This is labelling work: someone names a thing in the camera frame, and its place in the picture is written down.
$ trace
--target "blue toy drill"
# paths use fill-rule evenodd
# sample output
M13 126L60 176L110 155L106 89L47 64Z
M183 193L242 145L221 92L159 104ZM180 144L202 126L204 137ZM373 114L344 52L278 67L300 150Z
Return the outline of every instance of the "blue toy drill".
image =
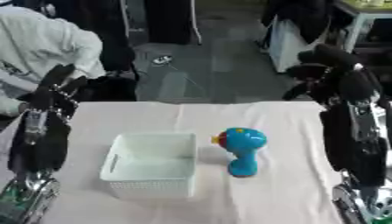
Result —
M267 143L267 137L255 129L232 128L214 136L212 142L237 157L228 165L228 172L246 178L257 174L256 151Z

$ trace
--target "white tablecloth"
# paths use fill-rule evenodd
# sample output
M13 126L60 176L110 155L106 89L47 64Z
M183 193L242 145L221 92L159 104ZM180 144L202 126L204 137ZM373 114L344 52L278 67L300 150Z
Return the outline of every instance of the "white tablecloth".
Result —
M313 102L238 105L169 105L157 102L84 103L72 120L66 164L55 174L60 196L45 217L49 224L339 224L330 201L340 181L322 144ZM14 129L0 135L2 149ZM268 145L257 154L252 178L227 173L230 156L210 144L230 127L261 130ZM122 201L99 180L114 138L123 132L192 131L198 136L195 197L189 201ZM11 178L0 157L0 186Z

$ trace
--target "white jacket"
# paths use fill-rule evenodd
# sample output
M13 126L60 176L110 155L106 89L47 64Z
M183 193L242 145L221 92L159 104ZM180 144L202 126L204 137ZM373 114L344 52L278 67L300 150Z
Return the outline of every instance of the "white jacket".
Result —
M9 96L34 91L58 64L75 64L72 78L104 75L101 51L99 38L75 24L26 8L0 7L0 114L17 115L20 101Z

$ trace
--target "robotic hand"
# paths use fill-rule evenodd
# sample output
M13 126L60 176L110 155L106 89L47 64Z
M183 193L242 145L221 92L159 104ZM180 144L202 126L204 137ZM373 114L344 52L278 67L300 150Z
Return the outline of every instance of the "robotic hand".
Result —
M298 55L288 70L301 81L283 98L309 95L325 107L325 153L342 183L333 203L345 223L392 223L392 185L386 179L392 110L378 80L354 55L327 45Z
M63 83L74 66L56 66L31 96L10 147L9 170L15 178L0 194L1 224L39 223L56 198L60 183L52 178L66 160L75 96L85 77Z

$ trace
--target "gray floor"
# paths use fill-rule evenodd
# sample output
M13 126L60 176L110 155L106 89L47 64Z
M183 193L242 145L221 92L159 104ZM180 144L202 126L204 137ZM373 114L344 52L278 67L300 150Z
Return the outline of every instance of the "gray floor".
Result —
M210 8L198 12L203 45L144 44L136 47L136 66L146 73L140 101L237 103L280 101L292 81L275 73L254 40L260 36L260 10ZM159 55L170 66L153 66Z

